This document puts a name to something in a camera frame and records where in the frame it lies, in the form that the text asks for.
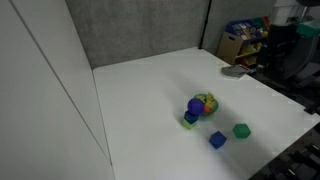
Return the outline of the purple ball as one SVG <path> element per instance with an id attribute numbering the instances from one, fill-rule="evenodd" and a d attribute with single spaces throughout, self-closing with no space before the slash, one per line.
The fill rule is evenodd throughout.
<path id="1" fill-rule="evenodd" d="M 193 115 L 201 115 L 204 111 L 204 103 L 200 99 L 193 98 L 188 102 L 187 109 Z"/>

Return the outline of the yellow toy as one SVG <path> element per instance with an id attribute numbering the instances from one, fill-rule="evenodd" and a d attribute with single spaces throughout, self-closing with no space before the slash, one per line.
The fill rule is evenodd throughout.
<path id="1" fill-rule="evenodd" d="M 214 98 L 214 95 L 212 93 L 208 93 L 206 96 L 205 96 L 205 103 L 207 105 L 210 105 L 210 104 L 213 104 L 215 102 L 215 98 Z"/>

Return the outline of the orange toy in bowl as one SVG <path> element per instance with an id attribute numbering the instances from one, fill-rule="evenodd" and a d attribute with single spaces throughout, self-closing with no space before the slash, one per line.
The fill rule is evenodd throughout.
<path id="1" fill-rule="evenodd" d="M 210 113 L 211 112 L 211 108 L 208 105 L 205 105 L 204 106 L 204 112 Z"/>

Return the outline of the colourful toy storage shelf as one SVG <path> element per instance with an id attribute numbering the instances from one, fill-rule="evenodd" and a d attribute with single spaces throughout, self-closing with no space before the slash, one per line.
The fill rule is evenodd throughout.
<path id="1" fill-rule="evenodd" d="M 268 16 L 230 21 L 222 34 L 217 57 L 230 65 L 253 68 L 269 30 Z"/>

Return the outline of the light green stacked cube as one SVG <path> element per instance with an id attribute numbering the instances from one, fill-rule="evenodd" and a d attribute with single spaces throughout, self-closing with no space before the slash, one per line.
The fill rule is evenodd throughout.
<path id="1" fill-rule="evenodd" d="M 186 129 L 191 130 L 193 127 L 195 127 L 196 122 L 190 124 L 187 120 L 184 119 L 184 120 L 182 121 L 182 125 L 183 125 L 183 127 L 185 127 Z"/>

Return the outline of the grey metal mounting plate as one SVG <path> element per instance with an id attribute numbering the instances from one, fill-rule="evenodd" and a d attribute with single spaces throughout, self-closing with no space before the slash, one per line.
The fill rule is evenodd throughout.
<path id="1" fill-rule="evenodd" d="M 221 72 L 227 77 L 241 78 L 249 72 L 249 69 L 242 65 L 232 65 L 223 67 Z"/>

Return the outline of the black tripod leg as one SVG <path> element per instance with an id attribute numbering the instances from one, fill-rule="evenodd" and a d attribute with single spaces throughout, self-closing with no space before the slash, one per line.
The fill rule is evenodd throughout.
<path id="1" fill-rule="evenodd" d="M 204 19 L 204 23 L 203 23 L 203 28 L 202 28 L 202 32 L 201 32 L 201 36 L 200 36 L 200 42 L 198 45 L 198 49 L 203 49 L 203 41 L 204 41 L 204 36 L 206 33 L 208 19 L 209 19 L 209 15 L 210 15 L 210 11 L 211 11 L 212 1 L 213 0 L 208 0 L 207 11 L 205 14 L 205 19 Z"/>

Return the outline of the green plastic board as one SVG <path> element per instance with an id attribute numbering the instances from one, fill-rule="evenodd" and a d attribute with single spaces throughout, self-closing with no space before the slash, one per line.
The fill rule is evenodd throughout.
<path id="1" fill-rule="evenodd" d="M 303 37 L 313 37 L 320 34 L 320 21 L 308 21 L 297 26 L 297 33 Z"/>

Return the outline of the dark blue stacked cube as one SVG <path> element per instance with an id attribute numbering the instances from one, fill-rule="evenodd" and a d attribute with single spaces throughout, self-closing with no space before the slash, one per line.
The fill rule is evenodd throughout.
<path id="1" fill-rule="evenodd" d="M 190 124 L 194 124 L 198 119 L 199 117 L 197 115 L 193 115 L 191 114 L 189 111 L 186 111 L 185 114 L 184 114 L 184 119 Z"/>

